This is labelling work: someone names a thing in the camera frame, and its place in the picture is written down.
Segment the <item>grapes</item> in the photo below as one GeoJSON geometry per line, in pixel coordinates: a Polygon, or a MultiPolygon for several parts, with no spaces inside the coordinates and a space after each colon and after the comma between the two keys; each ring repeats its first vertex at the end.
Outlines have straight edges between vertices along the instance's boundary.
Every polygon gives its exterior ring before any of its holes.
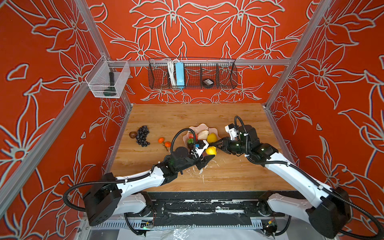
{"type": "Polygon", "coordinates": [[[149,130],[147,126],[141,126],[137,131],[136,143],[142,147],[147,147],[150,143],[147,142],[147,135],[149,130]]]}

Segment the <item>white cable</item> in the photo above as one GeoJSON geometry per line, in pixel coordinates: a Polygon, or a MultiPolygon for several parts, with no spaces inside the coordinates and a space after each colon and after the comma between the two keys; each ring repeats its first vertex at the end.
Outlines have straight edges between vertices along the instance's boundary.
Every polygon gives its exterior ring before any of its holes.
{"type": "Polygon", "coordinates": [[[173,60],[173,61],[172,60],[167,60],[168,73],[169,73],[170,83],[171,83],[172,86],[176,86],[177,85],[175,77],[173,76],[174,71],[175,71],[175,66],[174,66],[175,60],[173,60]]]}

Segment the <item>basket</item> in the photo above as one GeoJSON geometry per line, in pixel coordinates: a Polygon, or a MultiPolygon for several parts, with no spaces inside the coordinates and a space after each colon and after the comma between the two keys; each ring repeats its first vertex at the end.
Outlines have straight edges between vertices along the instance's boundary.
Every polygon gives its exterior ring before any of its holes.
{"type": "Polygon", "coordinates": [[[173,86],[167,61],[176,58],[149,59],[148,83],[151,89],[233,89],[237,87],[235,59],[185,59],[184,85],[173,86]]]}
{"type": "Polygon", "coordinates": [[[128,62],[120,72],[108,66],[108,61],[102,56],[85,77],[85,81],[97,98],[120,98],[130,74],[128,62]]]}

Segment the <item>wooden tabletop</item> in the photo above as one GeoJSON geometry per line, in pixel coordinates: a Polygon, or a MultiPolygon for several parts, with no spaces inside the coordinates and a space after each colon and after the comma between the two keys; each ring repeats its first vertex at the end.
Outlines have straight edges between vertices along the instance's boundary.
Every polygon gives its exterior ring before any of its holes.
{"type": "MultiPolygon", "coordinates": [[[[217,128],[219,137],[228,136],[224,127],[233,123],[236,115],[241,117],[245,125],[256,129],[261,142],[269,143],[281,151],[259,103],[134,104],[111,172],[115,176],[126,176],[151,169],[153,164],[163,161],[165,155],[169,154],[169,148],[167,152],[157,142],[158,138],[164,137],[171,142],[175,134],[186,127],[205,123],[208,127],[217,128]],[[138,145],[136,139],[129,137],[129,132],[137,131],[143,125],[147,125],[150,131],[147,141],[151,144],[148,147],[138,145]]],[[[184,146],[183,135],[177,138],[174,149],[184,146]]],[[[244,155],[237,157],[218,150],[216,157],[205,168],[198,170],[195,166],[191,167],[171,183],[146,191],[265,190],[295,189],[274,172],[250,163],[244,155]]]]}

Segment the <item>lemon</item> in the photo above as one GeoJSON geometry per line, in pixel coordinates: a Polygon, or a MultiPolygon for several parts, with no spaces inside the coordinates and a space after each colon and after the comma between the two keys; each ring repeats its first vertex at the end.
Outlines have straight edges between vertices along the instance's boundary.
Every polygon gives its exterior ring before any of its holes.
{"type": "Polygon", "coordinates": [[[208,143],[212,143],[212,142],[216,142],[216,141],[217,141],[217,136],[216,136],[216,134],[211,133],[211,134],[208,135],[208,137],[207,137],[207,142],[208,142],[208,143]]]}
{"type": "Polygon", "coordinates": [[[216,152],[216,148],[215,147],[208,147],[205,152],[208,154],[208,155],[216,155],[217,152],[216,152]]]}

